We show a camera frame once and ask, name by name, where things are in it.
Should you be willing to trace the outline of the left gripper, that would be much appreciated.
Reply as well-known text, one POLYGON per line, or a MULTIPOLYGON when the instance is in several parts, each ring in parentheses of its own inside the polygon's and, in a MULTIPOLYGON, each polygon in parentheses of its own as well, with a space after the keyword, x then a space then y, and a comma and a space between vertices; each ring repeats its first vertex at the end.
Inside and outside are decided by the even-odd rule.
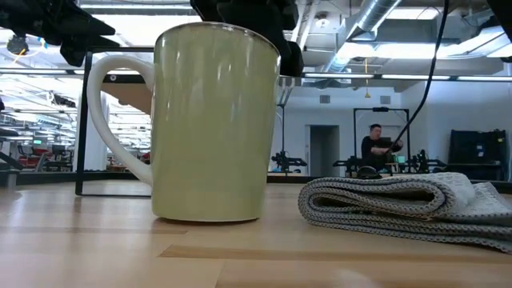
POLYGON ((1 0, 1 27, 17 36, 30 34, 49 44, 61 44, 60 54, 76 67, 83 64, 89 47, 120 47, 119 43, 101 37, 114 35, 115 28, 71 0, 1 0), (82 34, 97 36, 73 37, 82 34))

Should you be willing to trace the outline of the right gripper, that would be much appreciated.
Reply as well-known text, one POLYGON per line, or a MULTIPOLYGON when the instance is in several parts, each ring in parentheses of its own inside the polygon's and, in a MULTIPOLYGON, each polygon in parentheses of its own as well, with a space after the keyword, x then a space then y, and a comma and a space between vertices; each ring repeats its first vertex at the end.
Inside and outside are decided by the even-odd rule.
MULTIPOLYGON (((283 40, 283 31, 298 23, 298 6, 290 0, 190 0, 190 4, 204 22, 244 27, 268 40, 283 40)), ((286 41, 280 51, 280 75, 299 77, 304 68, 300 46, 286 41)))

